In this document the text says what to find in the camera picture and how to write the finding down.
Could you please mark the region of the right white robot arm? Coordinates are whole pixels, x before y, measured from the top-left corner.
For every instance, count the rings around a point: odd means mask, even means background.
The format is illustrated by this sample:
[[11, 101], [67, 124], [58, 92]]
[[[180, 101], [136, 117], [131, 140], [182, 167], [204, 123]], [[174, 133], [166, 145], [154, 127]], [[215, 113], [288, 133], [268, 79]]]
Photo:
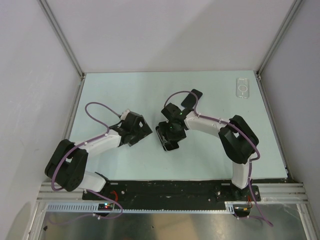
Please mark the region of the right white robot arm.
[[261, 154], [257, 148], [259, 139], [241, 116], [235, 115], [227, 121], [201, 115], [192, 108], [163, 115], [167, 120], [160, 122], [155, 130], [165, 151], [178, 149], [188, 130], [219, 138], [225, 154], [232, 161], [229, 194], [238, 201], [248, 197], [252, 161], [258, 160]]

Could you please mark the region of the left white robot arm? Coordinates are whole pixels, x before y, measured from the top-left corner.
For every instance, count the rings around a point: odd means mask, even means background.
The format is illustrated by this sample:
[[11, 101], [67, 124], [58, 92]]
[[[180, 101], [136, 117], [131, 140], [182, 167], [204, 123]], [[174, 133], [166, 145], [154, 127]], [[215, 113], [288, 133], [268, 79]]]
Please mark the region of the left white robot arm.
[[54, 191], [72, 192], [80, 188], [93, 191], [101, 200], [107, 199], [111, 194], [108, 179], [98, 172], [87, 171], [88, 160], [123, 145], [131, 147], [152, 132], [142, 115], [127, 110], [120, 122], [110, 126], [106, 133], [80, 143], [60, 141], [44, 173], [51, 179], [52, 187], [60, 186], [54, 187]]

